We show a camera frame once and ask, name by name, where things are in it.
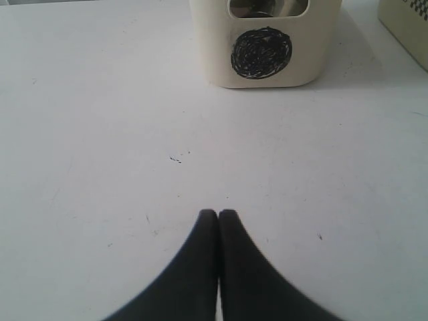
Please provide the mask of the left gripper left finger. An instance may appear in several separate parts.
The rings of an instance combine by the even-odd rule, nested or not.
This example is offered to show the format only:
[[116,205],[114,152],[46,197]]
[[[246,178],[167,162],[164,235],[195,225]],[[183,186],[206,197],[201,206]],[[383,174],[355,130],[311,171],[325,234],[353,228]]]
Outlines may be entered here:
[[200,211],[168,266],[107,320],[215,320],[219,277],[219,221]]

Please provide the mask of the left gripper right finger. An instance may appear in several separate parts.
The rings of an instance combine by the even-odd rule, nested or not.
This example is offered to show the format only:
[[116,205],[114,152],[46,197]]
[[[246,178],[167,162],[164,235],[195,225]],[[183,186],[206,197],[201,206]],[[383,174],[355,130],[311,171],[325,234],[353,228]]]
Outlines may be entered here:
[[219,214],[224,320],[339,320],[289,283],[263,256],[232,209]]

